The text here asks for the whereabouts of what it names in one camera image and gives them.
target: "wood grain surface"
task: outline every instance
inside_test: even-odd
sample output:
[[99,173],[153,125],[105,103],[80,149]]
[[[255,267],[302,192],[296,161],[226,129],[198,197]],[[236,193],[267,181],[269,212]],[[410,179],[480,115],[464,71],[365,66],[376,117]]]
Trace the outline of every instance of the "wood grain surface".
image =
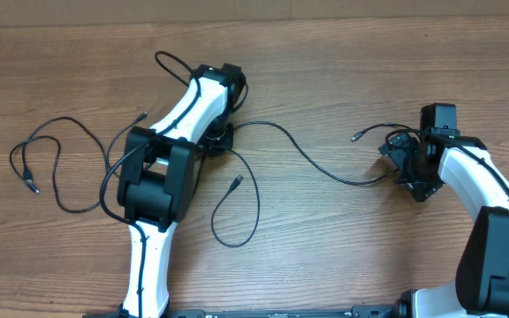
[[509,0],[0,0],[0,27],[484,15]]
[[[53,117],[77,118],[106,144],[142,111],[149,114],[143,125],[160,120],[185,88],[156,65],[159,49],[191,66],[242,66],[251,91],[232,121],[283,125],[339,176],[364,180],[391,169],[377,151],[388,130],[351,143],[359,130],[417,126],[421,106],[451,102],[461,131],[481,138],[509,179],[509,17],[0,29],[0,317],[78,317],[123,301],[126,226],[99,208],[70,215],[57,207],[51,141],[27,149],[38,195],[14,175],[8,156]],[[65,204],[97,201],[103,160],[96,144],[71,123],[41,133],[62,142],[57,182]],[[232,155],[208,161],[172,247],[172,308],[392,303],[409,288],[453,280],[472,221],[448,186],[420,204],[393,179],[341,185],[272,127],[240,130],[235,149],[261,190],[259,228],[242,248],[214,240],[213,207],[247,171]],[[108,192],[108,203],[122,213],[114,196]],[[218,212],[223,239],[248,235],[255,203],[245,178]]]

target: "cable connector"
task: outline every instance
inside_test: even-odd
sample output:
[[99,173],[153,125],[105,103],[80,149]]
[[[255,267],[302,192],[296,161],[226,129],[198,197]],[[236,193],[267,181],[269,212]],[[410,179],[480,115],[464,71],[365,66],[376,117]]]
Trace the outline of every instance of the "cable connector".
[[33,174],[26,166],[23,168],[23,180],[25,181],[25,184],[28,186],[29,189],[31,189],[32,192],[40,193],[39,189],[37,189],[33,183]]
[[25,184],[28,186],[29,189],[31,189],[34,193],[40,193],[39,189],[36,188],[36,186],[33,183],[32,179],[26,179]]
[[242,181],[243,181],[243,176],[239,175],[238,177],[236,177],[233,180],[233,182],[231,183],[231,185],[229,186],[229,191],[227,191],[227,193],[231,193],[231,192],[235,191],[235,189],[237,189],[237,186],[239,186]]
[[147,117],[147,112],[143,112],[142,114],[140,114],[134,121],[133,121],[133,124],[134,125],[137,125],[140,121],[142,121],[144,118]]
[[364,132],[358,132],[358,133],[356,133],[356,134],[355,134],[355,135],[351,138],[351,141],[352,141],[352,142],[355,142],[355,141],[359,140],[359,139],[362,137],[362,135],[363,135],[363,134],[364,134]]

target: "electrical wire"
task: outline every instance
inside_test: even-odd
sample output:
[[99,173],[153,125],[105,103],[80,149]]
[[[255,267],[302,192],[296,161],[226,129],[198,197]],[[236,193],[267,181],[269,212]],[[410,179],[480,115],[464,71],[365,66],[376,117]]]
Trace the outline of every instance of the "electrical wire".
[[[412,127],[410,127],[410,126],[402,125],[402,124],[396,124],[396,123],[376,124],[376,125],[372,125],[369,128],[363,129],[360,132],[356,133],[351,138],[351,141],[355,142],[355,141],[359,140],[365,133],[367,133],[367,132],[369,132],[369,131],[371,131],[373,129],[379,128],[379,127],[391,127],[391,128],[401,127],[401,128],[406,128],[406,129],[412,129]],[[420,138],[420,134],[419,133],[416,133],[415,135],[417,136],[418,139]]]
[[281,125],[278,125],[278,124],[275,124],[275,123],[272,123],[272,122],[269,122],[269,121],[251,121],[251,122],[246,122],[246,123],[243,123],[243,124],[240,124],[240,125],[236,125],[235,126],[235,130],[238,130],[238,129],[240,129],[242,127],[245,127],[245,126],[248,126],[248,125],[270,125],[270,126],[276,127],[277,129],[282,131],[282,133],[284,133],[290,139],[292,144],[296,147],[296,149],[298,149],[300,154],[303,155],[304,158],[306,158],[306,160],[309,161],[309,163],[313,164],[314,167],[316,167],[324,175],[326,175],[326,176],[328,176],[328,177],[330,177],[330,178],[332,178],[332,179],[334,179],[334,180],[336,180],[336,181],[338,181],[340,183],[346,184],[346,185],[350,185],[350,186],[372,185],[372,184],[374,184],[376,182],[379,182],[379,181],[382,181],[382,180],[388,178],[391,174],[393,174],[396,171],[398,171],[398,169],[392,170],[392,171],[389,171],[389,172],[383,174],[382,176],[380,176],[378,178],[374,178],[374,179],[368,180],[368,181],[352,181],[352,180],[347,180],[347,179],[344,179],[344,178],[340,178],[340,177],[337,177],[334,174],[328,172],[326,169],[324,169],[322,166],[320,166],[314,160],[312,160],[309,157],[309,155],[306,154],[306,152],[304,152],[301,149],[300,145],[298,145],[298,142],[296,142],[296,140],[293,138],[293,136],[284,127],[282,127]]
[[197,174],[197,177],[195,178],[194,192],[193,192],[192,196],[195,196],[195,192],[198,190],[198,186],[200,185],[201,172],[203,171],[203,165],[205,164],[205,159],[207,156],[208,156],[208,153],[206,152],[206,153],[203,153],[203,156],[201,157],[200,168],[198,169],[198,174]]
[[243,94],[243,99],[237,105],[233,106],[233,108],[231,109],[231,113],[234,113],[235,111],[239,110],[241,106],[243,106],[243,103],[245,103],[245,100],[247,99],[247,95],[248,95],[248,84],[245,83],[245,93]]
[[156,62],[160,65],[160,67],[162,67],[165,71],[167,71],[170,75],[172,75],[176,80],[178,80],[180,83],[184,84],[186,87],[189,87],[190,84],[188,82],[186,82],[185,80],[183,80],[181,77],[179,77],[178,75],[176,75],[175,72],[173,72],[171,69],[169,69],[166,65],[164,65],[161,61],[160,61],[160,58],[158,58],[158,56],[161,56],[161,55],[166,55],[167,57],[171,57],[172,59],[174,59],[176,62],[178,62],[180,65],[183,65],[185,68],[187,68],[187,70],[190,72],[191,75],[194,75],[194,72],[192,71],[191,68],[189,68],[189,66],[187,66],[187,64],[182,61],[181,59],[179,59],[178,57],[166,52],[166,51],[158,51],[155,53],[155,60]]
[[[117,139],[126,131],[128,131],[129,129],[131,129],[133,126],[137,125],[139,122],[141,122],[144,118],[147,117],[147,112],[143,112],[142,114],[140,114],[137,118],[135,118],[135,120],[127,127],[123,128],[120,132],[118,132],[118,134],[115,135],[115,137],[113,137],[113,139],[111,140],[111,143],[110,145],[107,147],[107,153],[105,154],[105,157],[107,158],[106,159],[106,162],[107,162],[107,169],[108,170],[111,170],[111,162],[110,162],[110,154],[111,154],[111,149],[113,148],[113,145],[115,144],[115,141],[117,141]],[[113,174],[117,177],[117,178],[120,178],[120,176],[116,173],[116,172],[113,172]]]
[[229,187],[229,190],[223,196],[223,198],[219,201],[219,203],[217,203],[216,208],[213,209],[213,213],[211,214],[211,232],[213,233],[213,236],[214,236],[214,238],[216,238],[217,242],[221,243],[221,245],[223,245],[223,246],[227,246],[227,247],[230,247],[230,248],[237,248],[237,247],[244,246],[246,243],[248,243],[248,241],[250,241],[253,238],[253,236],[254,236],[254,234],[256,232],[256,228],[258,226],[258,221],[259,221],[259,219],[261,217],[261,196],[258,193],[258,185],[256,184],[255,175],[253,174],[253,171],[251,170],[251,167],[249,167],[249,165],[248,165],[247,161],[245,160],[245,158],[243,158],[243,156],[240,155],[235,150],[232,150],[232,149],[229,149],[229,148],[224,148],[224,149],[229,151],[229,152],[231,152],[232,154],[236,155],[245,164],[245,166],[248,169],[248,173],[251,175],[251,178],[253,179],[254,192],[256,193],[256,221],[254,221],[254,227],[253,227],[253,230],[251,231],[251,234],[242,243],[229,244],[229,243],[223,242],[223,240],[221,240],[217,236],[216,229],[214,227],[214,219],[216,217],[217,210],[219,209],[221,204],[225,201],[225,199],[227,199],[227,197],[237,188],[237,186],[239,186],[239,184],[243,180],[242,176],[239,175],[238,177],[235,178],[235,180],[233,180],[233,182],[231,183],[231,186]]
[[420,137],[421,131],[419,131],[418,129],[412,129],[412,128],[396,129],[394,131],[388,132],[386,134],[386,137],[384,137],[384,142],[386,143],[386,146],[388,146],[389,149],[412,149],[412,150],[415,150],[415,148],[404,147],[404,146],[394,145],[393,143],[390,143],[390,137],[395,134],[398,134],[398,133],[415,133],[415,135],[418,136],[420,141],[422,140],[422,138]]
[[[95,135],[93,135],[81,122],[79,122],[78,120],[72,118],[72,117],[56,117],[56,118],[52,118],[51,120],[45,122],[44,124],[38,126],[27,138],[27,140],[25,141],[22,141],[20,142],[19,144],[17,144],[10,152],[9,154],[9,164],[11,165],[11,167],[13,168],[13,171],[15,171],[15,173],[17,174],[17,176],[19,176],[19,178],[21,180],[23,180],[23,182],[25,182],[25,184],[35,193],[38,193],[39,190],[38,188],[36,188],[36,186],[34,185],[34,182],[33,182],[33,174],[31,173],[31,171],[28,169],[28,166],[27,166],[27,159],[26,159],[26,145],[28,145],[29,143],[31,142],[34,142],[34,141],[37,141],[37,140],[40,140],[40,139],[51,139],[53,141],[55,141],[57,143],[57,146],[58,146],[58,150],[57,150],[57,155],[56,155],[56,158],[55,158],[55,161],[54,161],[54,167],[52,169],[52,186],[54,187],[54,194],[55,194],[55,198],[56,198],[56,201],[57,201],[57,205],[65,212],[68,212],[68,213],[84,213],[84,212],[88,212],[88,211],[91,211],[93,210],[94,208],[97,208],[99,206],[99,202],[91,205],[90,207],[87,207],[87,208],[81,208],[81,209],[71,209],[71,208],[67,208],[64,206],[64,204],[62,204],[62,201],[60,200],[60,195],[58,193],[58,187],[57,187],[57,180],[56,180],[56,174],[57,174],[57,165],[58,165],[58,158],[60,156],[60,151],[61,151],[61,146],[60,146],[60,142],[58,141],[58,139],[54,138],[54,137],[51,137],[51,136],[41,136],[41,138],[39,137],[35,137],[35,135],[43,128],[45,127],[46,125],[50,124],[50,123],[54,123],[54,122],[57,122],[59,120],[68,120],[68,121],[71,121],[73,122],[74,124],[78,125],[79,127],[81,127],[81,129],[84,130],[84,132],[90,136],[94,141],[95,143],[97,144],[97,146],[100,148],[101,152],[102,152],[102,156],[103,156],[103,161],[105,163],[105,171],[107,171],[108,167],[107,167],[107,159],[106,159],[106,156],[105,156],[105,150],[103,149],[103,145],[102,143],[97,139],[97,137],[95,137]],[[21,147],[21,157],[22,157],[22,161],[23,161],[23,174],[21,175],[19,173],[19,171],[17,170],[17,168],[15,167],[15,165],[13,164],[13,154],[15,153],[15,151]]]

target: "robotic arm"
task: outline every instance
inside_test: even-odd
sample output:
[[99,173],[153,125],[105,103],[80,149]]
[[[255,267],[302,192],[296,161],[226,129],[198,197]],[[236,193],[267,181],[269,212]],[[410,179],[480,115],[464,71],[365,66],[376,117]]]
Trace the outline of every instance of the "robotic arm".
[[[200,82],[200,97],[176,126],[162,136],[156,135],[193,102],[198,89],[194,80],[162,121],[151,129],[134,127],[127,135],[125,154],[153,140],[127,157],[118,186],[118,203],[125,207],[125,219],[136,222],[147,244],[142,260],[141,234],[129,226],[132,241],[129,289],[121,308],[112,314],[115,317],[157,318],[166,313],[171,241],[194,195],[196,153],[221,155],[224,151],[219,147],[232,147],[232,125],[228,119],[240,107],[237,101],[246,85],[245,75],[240,67],[231,64],[224,64],[221,69],[203,64],[194,70],[193,77]],[[144,163],[154,162],[167,166],[164,175],[143,168]]]
[[416,291],[410,312],[416,318],[509,316],[509,195],[505,191],[509,183],[477,138],[460,136],[454,105],[424,107],[420,127],[419,142],[403,132],[381,146],[381,153],[399,166],[399,183],[417,201],[426,200],[443,183],[450,186],[475,226],[455,282]]

